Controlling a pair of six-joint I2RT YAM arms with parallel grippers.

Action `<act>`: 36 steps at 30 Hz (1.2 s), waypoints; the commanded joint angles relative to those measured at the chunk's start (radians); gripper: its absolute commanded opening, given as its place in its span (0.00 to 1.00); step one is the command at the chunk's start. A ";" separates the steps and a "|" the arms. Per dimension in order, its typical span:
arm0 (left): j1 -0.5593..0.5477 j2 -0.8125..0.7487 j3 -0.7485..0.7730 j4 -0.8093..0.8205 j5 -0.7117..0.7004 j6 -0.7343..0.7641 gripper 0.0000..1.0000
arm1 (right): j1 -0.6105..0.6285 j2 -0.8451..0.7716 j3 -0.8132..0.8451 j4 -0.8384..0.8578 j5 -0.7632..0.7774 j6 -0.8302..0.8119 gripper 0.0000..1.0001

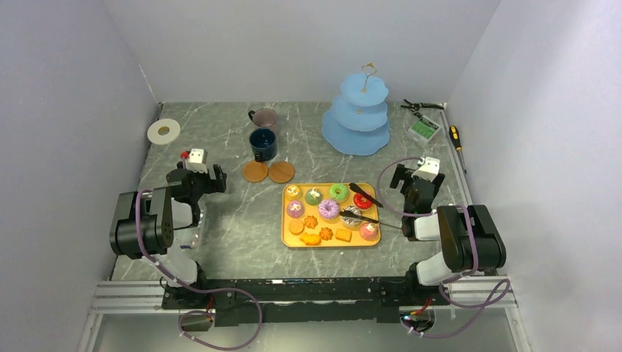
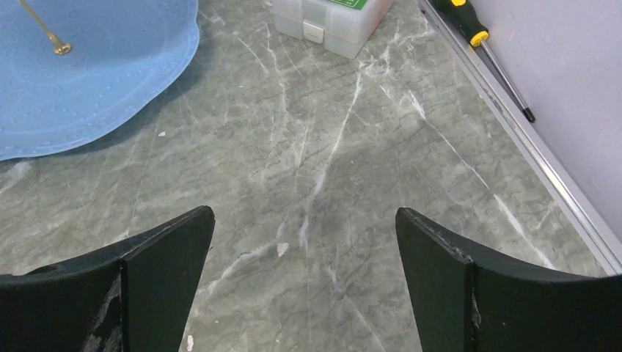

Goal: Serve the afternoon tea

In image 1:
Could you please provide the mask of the red frosted donut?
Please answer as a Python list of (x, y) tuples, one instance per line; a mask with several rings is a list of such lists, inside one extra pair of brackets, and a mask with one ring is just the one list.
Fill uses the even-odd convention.
[(361, 211), (370, 210), (374, 206), (373, 202), (371, 202), (366, 196), (360, 193), (354, 194), (353, 203), (354, 203), (354, 206)]

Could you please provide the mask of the black food tongs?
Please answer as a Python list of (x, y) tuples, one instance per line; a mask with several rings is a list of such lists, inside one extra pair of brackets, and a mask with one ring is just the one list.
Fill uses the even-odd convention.
[[(359, 198), (361, 199), (361, 201), (365, 200), (366, 202), (373, 204), (376, 208), (383, 208), (382, 203), (375, 199), (371, 194), (367, 193), (366, 191), (364, 191), (358, 184), (356, 183), (349, 183), (348, 184), (349, 188), (355, 193), (359, 195)], [(339, 212), (340, 216), (344, 216), (348, 219), (358, 219), (358, 220), (362, 220), (362, 221), (366, 221), (369, 222), (371, 224), (379, 224), (385, 227), (389, 227), (389, 228), (393, 228), (393, 229), (400, 229), (400, 227), (392, 225), (392, 224), (386, 224), (383, 223), (381, 221), (379, 221), (378, 219), (373, 219), (370, 218), (368, 216), (363, 216), (356, 214), (355, 212), (353, 212), (352, 210), (341, 210)]]

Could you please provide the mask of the chocolate white sprinkled donut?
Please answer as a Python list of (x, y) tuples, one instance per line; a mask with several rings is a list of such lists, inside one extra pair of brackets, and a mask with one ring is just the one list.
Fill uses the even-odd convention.
[[(343, 215), (342, 212), (348, 212), (348, 213), (354, 214), (355, 217)], [(349, 205), (349, 206), (344, 207), (341, 210), (341, 212), (340, 212), (340, 220), (341, 220), (342, 225), (345, 228), (347, 228), (349, 230), (358, 230), (360, 225), (361, 225), (361, 223), (362, 223), (362, 220), (359, 219), (359, 216), (361, 216), (361, 215), (362, 215), (362, 212), (361, 212), (360, 209), (358, 209), (354, 205)]]

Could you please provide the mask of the green frosted donut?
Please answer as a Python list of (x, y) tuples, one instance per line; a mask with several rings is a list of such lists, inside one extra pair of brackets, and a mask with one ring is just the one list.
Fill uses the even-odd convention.
[(336, 203), (343, 203), (348, 200), (349, 188), (344, 183), (333, 183), (329, 187), (329, 196)]

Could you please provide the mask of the purple sprinkled donut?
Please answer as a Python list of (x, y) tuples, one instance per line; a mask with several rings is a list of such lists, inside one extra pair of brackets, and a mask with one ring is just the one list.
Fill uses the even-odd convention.
[(318, 205), (318, 214), (325, 220), (336, 219), (339, 216), (340, 206), (333, 199), (324, 199)]

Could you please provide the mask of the blue three-tier cake stand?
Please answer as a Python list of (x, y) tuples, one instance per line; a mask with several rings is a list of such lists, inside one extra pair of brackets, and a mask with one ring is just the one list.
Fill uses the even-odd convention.
[(340, 94), (322, 118), (321, 134), (333, 148), (344, 155), (369, 156), (390, 140), (389, 90), (369, 62), (359, 73), (344, 78)]

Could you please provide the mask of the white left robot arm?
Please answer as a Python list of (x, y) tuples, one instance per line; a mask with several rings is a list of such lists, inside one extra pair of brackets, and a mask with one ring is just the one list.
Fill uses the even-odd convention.
[(112, 251), (146, 262), (168, 285), (183, 287), (181, 296), (189, 306), (205, 306), (211, 288), (201, 281), (205, 275), (188, 252), (200, 243), (205, 227), (201, 199), (225, 192), (226, 180), (218, 164), (205, 172), (179, 164), (167, 174), (165, 186), (120, 194), (109, 231)]

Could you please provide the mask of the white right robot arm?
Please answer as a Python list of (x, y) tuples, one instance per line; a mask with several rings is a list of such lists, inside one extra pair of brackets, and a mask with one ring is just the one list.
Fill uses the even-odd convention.
[(436, 241), (441, 250), (415, 263), (416, 275), (404, 285), (404, 294), (413, 304), (430, 298), (434, 285), (459, 274), (501, 268), (507, 251), (485, 205), (455, 205), (432, 208), (444, 175), (424, 166), (410, 169), (398, 164), (389, 185), (404, 196), (401, 230), (409, 241)]

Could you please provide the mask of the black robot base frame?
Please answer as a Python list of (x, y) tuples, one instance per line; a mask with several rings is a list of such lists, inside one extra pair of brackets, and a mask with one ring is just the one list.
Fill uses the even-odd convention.
[(412, 274), (304, 279), (203, 279), (204, 293), (166, 286), (162, 308), (213, 314), (217, 327), (241, 324), (372, 320), (448, 305), (438, 287), (422, 286)]

